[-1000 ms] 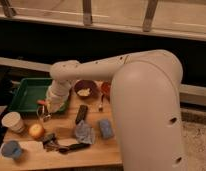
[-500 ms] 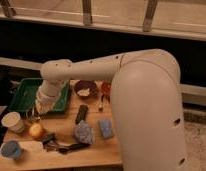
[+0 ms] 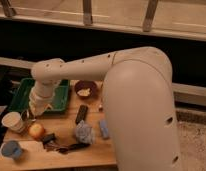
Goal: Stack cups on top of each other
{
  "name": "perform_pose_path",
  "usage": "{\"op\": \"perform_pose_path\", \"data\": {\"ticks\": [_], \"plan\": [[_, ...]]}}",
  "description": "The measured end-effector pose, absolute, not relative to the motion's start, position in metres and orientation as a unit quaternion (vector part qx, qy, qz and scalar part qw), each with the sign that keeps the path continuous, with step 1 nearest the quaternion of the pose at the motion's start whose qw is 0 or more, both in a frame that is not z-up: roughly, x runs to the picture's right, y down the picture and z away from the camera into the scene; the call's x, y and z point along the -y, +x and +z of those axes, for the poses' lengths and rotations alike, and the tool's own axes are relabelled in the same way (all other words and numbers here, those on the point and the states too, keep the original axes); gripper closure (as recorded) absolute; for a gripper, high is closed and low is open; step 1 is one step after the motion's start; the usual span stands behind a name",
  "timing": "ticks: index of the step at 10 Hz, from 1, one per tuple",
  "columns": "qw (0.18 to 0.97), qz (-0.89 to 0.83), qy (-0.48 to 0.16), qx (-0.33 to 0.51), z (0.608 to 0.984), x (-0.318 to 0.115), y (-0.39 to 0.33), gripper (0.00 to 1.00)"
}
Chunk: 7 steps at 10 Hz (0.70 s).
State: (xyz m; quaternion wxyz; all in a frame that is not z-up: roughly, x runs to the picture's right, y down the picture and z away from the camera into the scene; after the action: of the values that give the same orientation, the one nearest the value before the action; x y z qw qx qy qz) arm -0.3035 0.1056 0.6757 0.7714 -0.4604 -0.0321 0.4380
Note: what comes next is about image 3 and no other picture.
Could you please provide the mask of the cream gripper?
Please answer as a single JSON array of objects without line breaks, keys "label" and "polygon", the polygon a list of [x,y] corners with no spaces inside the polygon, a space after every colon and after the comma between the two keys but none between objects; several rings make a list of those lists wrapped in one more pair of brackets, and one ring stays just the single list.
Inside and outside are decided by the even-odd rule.
[{"label": "cream gripper", "polygon": [[37,120],[36,115],[42,115],[46,110],[52,110],[53,106],[50,104],[51,98],[42,98],[31,94],[29,96],[29,112],[32,121]]}]

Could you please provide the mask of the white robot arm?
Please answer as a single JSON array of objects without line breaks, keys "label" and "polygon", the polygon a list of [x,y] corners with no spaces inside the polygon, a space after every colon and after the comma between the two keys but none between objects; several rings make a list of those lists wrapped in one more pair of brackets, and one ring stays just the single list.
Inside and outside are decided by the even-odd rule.
[{"label": "white robot arm", "polygon": [[32,66],[29,106],[38,116],[63,79],[102,81],[102,102],[119,171],[183,171],[172,65],[155,47]]}]

